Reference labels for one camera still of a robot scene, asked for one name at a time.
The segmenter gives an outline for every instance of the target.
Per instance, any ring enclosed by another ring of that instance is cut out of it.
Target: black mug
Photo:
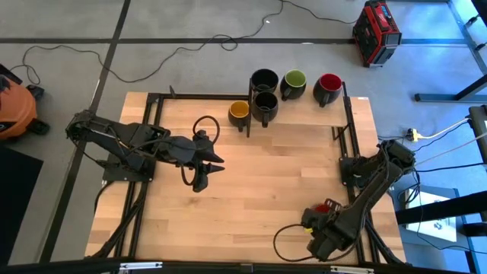
[[[260,92],[252,101],[252,115],[266,128],[277,115],[277,97],[271,92]]]
[[[242,132],[247,125],[247,116],[249,115],[249,104],[245,101],[233,102],[228,109],[228,121]]]
[[[313,97],[320,103],[320,107],[325,107],[338,98],[340,91],[342,91],[342,79],[337,75],[326,73],[314,85]]]
[[[255,92],[274,92],[279,83],[279,77],[270,69],[262,68],[255,71],[250,78],[250,86]]]
[[[282,100],[298,99],[306,90],[306,75],[297,69],[287,72],[281,81]]]

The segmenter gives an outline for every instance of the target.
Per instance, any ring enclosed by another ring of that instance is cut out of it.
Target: red mug
[[[326,73],[321,75],[313,88],[313,97],[320,103],[320,107],[331,104],[342,91],[342,79],[337,75]]]

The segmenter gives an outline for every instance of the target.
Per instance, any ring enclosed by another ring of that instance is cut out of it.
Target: floor
[[[357,18],[364,1],[302,0],[299,4],[318,16],[350,22]],[[55,40],[42,39],[65,38],[63,43],[70,43],[69,46],[76,49],[93,50],[101,55],[102,61],[107,55],[109,59],[113,57],[110,68],[126,80],[152,72],[179,46],[192,49],[200,46],[194,40],[184,38],[209,38],[217,33],[233,37],[247,35],[256,31],[263,16],[280,9],[277,0],[139,0],[129,6],[120,32],[116,25],[124,0],[19,0],[3,1],[1,5],[0,24],[3,28],[0,37],[3,42],[0,39],[0,60],[5,66],[10,68],[20,64],[24,51],[33,45],[31,43],[51,41],[53,44],[42,45],[50,47],[56,45]],[[290,40],[275,43],[275,40],[264,39],[261,43],[241,43],[235,51],[228,52],[211,43],[198,52],[179,51],[152,78],[134,84],[122,83],[111,74],[106,82],[105,77],[100,79],[103,72],[93,54],[80,54],[70,49],[33,49],[27,56],[27,63],[38,71],[41,86],[46,89],[38,111],[52,128],[47,136],[28,135],[11,146],[45,161],[11,263],[38,260],[74,153],[73,145],[65,138],[64,128],[74,113],[89,108],[94,94],[100,95],[100,91],[103,93],[97,114],[118,119],[127,91],[168,92],[172,85],[180,93],[244,93],[247,79],[256,69],[267,67],[283,75],[289,69],[298,68],[310,81],[325,72],[336,73],[346,82],[349,95],[369,97],[377,131],[382,136],[400,135],[410,127],[429,135],[462,119],[468,114],[468,104],[420,104],[412,99],[418,92],[456,93],[482,75],[450,7],[446,3],[432,2],[389,2],[388,5],[403,32],[403,39],[409,42],[400,46],[383,68],[363,68],[355,46],[344,42],[351,36],[352,24],[320,21],[289,4],[285,4],[282,14],[267,18],[256,38],[302,38],[303,41],[320,38],[328,44],[300,44]],[[469,0],[454,0],[452,5],[462,21],[476,14]],[[486,32],[480,21],[469,29],[477,43],[485,42]],[[125,42],[109,44],[114,33]],[[39,39],[15,39],[19,37]],[[5,38],[12,38],[11,43]],[[78,38],[94,38],[91,41],[94,43],[75,40]],[[181,39],[147,44],[140,41],[128,43],[129,38]],[[487,58],[486,54],[487,49],[480,52]],[[24,68],[14,72],[27,81]],[[447,138],[422,149],[417,158],[419,161],[426,159],[472,138],[468,126],[461,127]],[[406,142],[411,148],[421,144],[424,143]],[[96,158],[107,156],[90,145],[87,153]],[[478,161],[478,149],[472,144],[462,151],[430,161],[422,168]],[[83,159],[53,260],[82,258],[101,174],[100,168]],[[467,195],[485,190],[486,175],[482,167],[471,167],[424,174],[422,182],[431,186],[456,187],[461,195]],[[469,216],[470,221],[476,218],[478,216]],[[486,246],[484,239],[475,244],[479,250]],[[417,266],[466,270],[466,262],[447,259],[459,251],[442,253],[432,247],[413,245],[405,248],[408,261]],[[421,258],[419,254],[423,251],[428,251],[434,260]]]

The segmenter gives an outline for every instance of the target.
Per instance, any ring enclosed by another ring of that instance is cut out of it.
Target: red tool case
[[[401,44],[402,34],[384,0],[365,2],[353,37],[365,67],[382,66]]]

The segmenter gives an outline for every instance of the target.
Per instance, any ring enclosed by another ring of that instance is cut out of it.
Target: wooden table
[[[129,92],[120,122],[140,123],[147,96]],[[298,223],[306,207],[326,198],[349,203],[339,174],[339,142],[333,141],[331,133],[331,126],[347,124],[342,98],[322,109],[309,90],[299,100],[279,102],[279,114],[269,128],[253,120],[250,138],[228,122],[230,104],[228,100],[164,100],[160,125],[172,135],[191,138],[193,123],[203,115],[220,122],[215,152],[225,159],[225,170],[210,174],[208,188],[194,193],[183,184],[179,168],[158,163],[148,187],[137,258],[284,263],[272,249],[278,229]],[[352,109],[361,154],[372,156],[377,152],[377,133],[368,99],[352,98]],[[214,137],[211,121],[203,121],[199,127]],[[127,185],[114,183],[101,196],[86,255],[98,251],[119,224]],[[405,260],[389,196],[376,204],[372,216],[388,247]],[[131,230],[129,227],[123,254],[128,252]],[[362,238],[366,259],[371,260],[367,237]],[[277,248],[287,258],[309,256],[309,240],[304,229],[292,228],[278,238]],[[337,263],[357,264],[356,252]]]

